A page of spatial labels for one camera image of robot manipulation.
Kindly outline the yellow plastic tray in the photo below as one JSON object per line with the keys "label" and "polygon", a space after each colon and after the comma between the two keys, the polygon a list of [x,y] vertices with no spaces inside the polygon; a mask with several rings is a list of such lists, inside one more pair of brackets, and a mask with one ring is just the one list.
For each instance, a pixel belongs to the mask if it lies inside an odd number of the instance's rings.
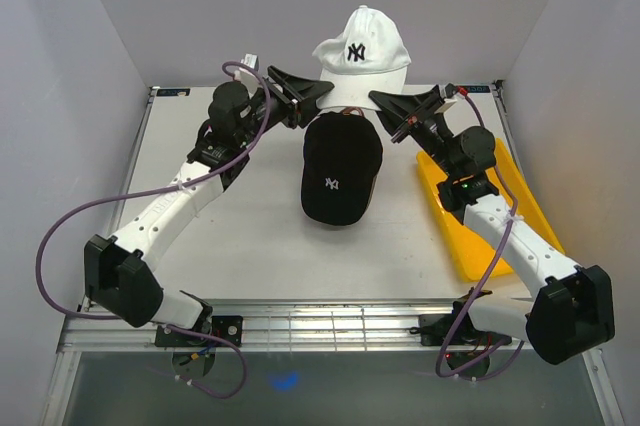
{"label": "yellow plastic tray", "polygon": [[507,146],[496,141],[497,166],[489,169],[488,179],[498,188],[497,196],[490,196],[471,207],[461,224],[447,212],[438,195],[438,185],[447,178],[435,161],[425,152],[417,154],[417,174],[427,203],[451,255],[459,278],[478,282],[495,256],[509,220],[514,224],[507,246],[492,270],[493,278],[513,272],[508,259],[521,254],[517,261],[518,274],[532,276],[556,253],[564,251],[524,177],[518,170]]}

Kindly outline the aluminium table rail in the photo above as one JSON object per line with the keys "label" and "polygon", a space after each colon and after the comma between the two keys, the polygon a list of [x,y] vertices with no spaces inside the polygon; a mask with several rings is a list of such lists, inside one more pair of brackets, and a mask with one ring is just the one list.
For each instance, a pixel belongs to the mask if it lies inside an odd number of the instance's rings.
{"label": "aluminium table rail", "polygon": [[[234,335],[243,353],[419,351],[420,337],[410,329],[426,316],[431,321],[449,313],[449,302],[226,302],[216,316],[239,316]],[[68,320],[59,352],[186,352],[202,340],[188,340],[162,327],[132,328],[123,321]]]}

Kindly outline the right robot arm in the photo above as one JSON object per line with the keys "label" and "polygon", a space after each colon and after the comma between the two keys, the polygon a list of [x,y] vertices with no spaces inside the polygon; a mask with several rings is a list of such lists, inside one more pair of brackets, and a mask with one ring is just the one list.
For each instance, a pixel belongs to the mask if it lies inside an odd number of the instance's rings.
{"label": "right robot arm", "polygon": [[[498,168],[496,139],[482,122],[455,134],[444,112],[454,95],[467,92],[453,84],[417,95],[372,91],[370,100],[392,142],[412,138],[445,178],[437,185],[443,209],[482,238],[494,256],[477,285],[455,301],[447,319],[441,356],[454,337],[474,343],[494,337],[530,344],[552,365],[586,352],[615,336],[610,276],[598,266],[584,267],[549,244],[518,216],[518,201]],[[484,286],[499,260],[505,260],[531,295],[528,302],[501,298]]]}

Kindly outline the beige cap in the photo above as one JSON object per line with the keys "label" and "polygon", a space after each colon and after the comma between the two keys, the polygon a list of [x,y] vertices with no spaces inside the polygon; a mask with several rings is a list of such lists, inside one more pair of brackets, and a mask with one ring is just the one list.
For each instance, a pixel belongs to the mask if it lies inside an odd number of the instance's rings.
{"label": "beige cap", "polygon": [[364,210],[363,210],[364,213],[366,213],[367,209],[369,208],[369,206],[371,204],[371,201],[372,201],[372,198],[373,198],[373,195],[374,195],[374,191],[375,191],[375,187],[376,187],[377,178],[378,178],[378,175],[375,175],[372,178],[372,181],[371,181],[371,184],[370,184],[370,188],[369,188],[368,197],[367,197],[367,201],[366,201],[366,205],[364,206]]}

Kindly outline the black cap white logo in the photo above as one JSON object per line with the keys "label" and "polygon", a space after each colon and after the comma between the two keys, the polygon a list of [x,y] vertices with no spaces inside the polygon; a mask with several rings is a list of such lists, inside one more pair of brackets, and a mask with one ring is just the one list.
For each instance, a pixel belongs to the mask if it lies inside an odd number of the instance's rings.
{"label": "black cap white logo", "polygon": [[319,115],[304,135],[301,206],[306,216],[335,227],[357,223],[382,161],[382,142],[368,119]]}

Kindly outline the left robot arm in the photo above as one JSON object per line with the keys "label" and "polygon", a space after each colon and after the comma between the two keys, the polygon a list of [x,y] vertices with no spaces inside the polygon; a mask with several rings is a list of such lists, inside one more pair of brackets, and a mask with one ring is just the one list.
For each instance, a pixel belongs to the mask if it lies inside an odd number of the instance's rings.
{"label": "left robot arm", "polygon": [[194,346],[210,338],[211,305],[161,285],[154,271],[191,221],[237,179],[261,136],[279,123],[306,127],[334,88],[275,67],[255,78],[254,92],[236,79],[216,87],[194,147],[167,189],[110,237],[95,235],[85,245],[86,296],[132,327],[172,325]]}

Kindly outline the pink cap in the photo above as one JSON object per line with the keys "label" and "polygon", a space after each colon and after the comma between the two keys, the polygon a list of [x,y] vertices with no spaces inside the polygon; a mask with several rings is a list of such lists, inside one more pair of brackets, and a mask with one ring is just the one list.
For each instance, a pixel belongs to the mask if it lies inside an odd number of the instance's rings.
{"label": "pink cap", "polygon": [[360,117],[364,117],[364,111],[358,107],[345,107],[339,111],[339,114],[342,115],[358,115]]}

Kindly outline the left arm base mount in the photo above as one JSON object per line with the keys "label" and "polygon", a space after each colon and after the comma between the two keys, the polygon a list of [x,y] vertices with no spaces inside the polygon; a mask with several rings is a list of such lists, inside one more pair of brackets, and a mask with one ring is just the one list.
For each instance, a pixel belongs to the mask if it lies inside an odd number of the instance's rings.
{"label": "left arm base mount", "polygon": [[[195,332],[216,336],[236,347],[242,344],[244,318],[239,315],[214,315],[205,321]],[[200,336],[185,335],[171,329],[158,326],[153,344],[164,348],[204,348],[208,340]]]}

